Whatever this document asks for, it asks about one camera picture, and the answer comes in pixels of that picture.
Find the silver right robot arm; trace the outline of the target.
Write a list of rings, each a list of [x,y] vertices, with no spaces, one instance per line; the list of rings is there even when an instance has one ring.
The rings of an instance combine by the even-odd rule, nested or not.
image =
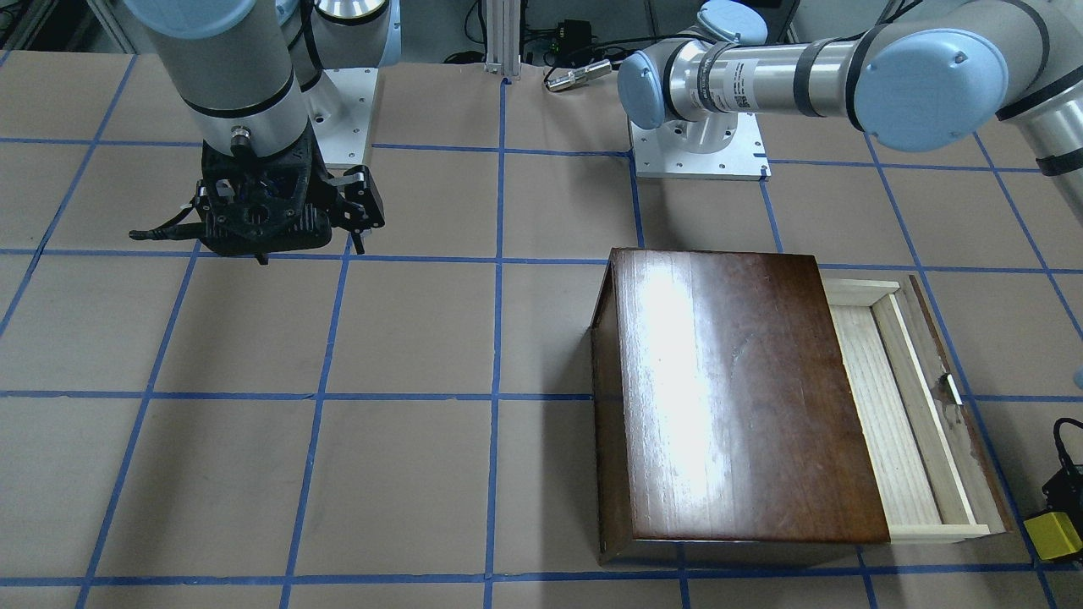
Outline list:
[[[353,250],[386,225],[366,166],[379,69],[401,59],[397,1],[129,1],[203,135],[174,218],[132,239],[221,257]]]

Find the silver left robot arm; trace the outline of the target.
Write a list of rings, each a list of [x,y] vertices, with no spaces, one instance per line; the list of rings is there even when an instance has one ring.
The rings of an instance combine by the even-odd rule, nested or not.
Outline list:
[[[755,112],[772,247],[912,275],[932,386],[975,416],[1012,505],[1044,508],[1056,416],[1080,418],[1080,28],[1053,1],[925,1],[808,46],[691,40],[619,70],[634,119]]]

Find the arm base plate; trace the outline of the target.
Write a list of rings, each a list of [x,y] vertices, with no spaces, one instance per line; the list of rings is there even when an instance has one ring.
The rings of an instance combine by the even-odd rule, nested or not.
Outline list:
[[[714,114],[656,129],[628,124],[635,173],[640,178],[766,180],[772,174],[755,114]]]
[[[325,70],[306,91],[322,160],[329,168],[368,163],[379,74],[376,67]]]

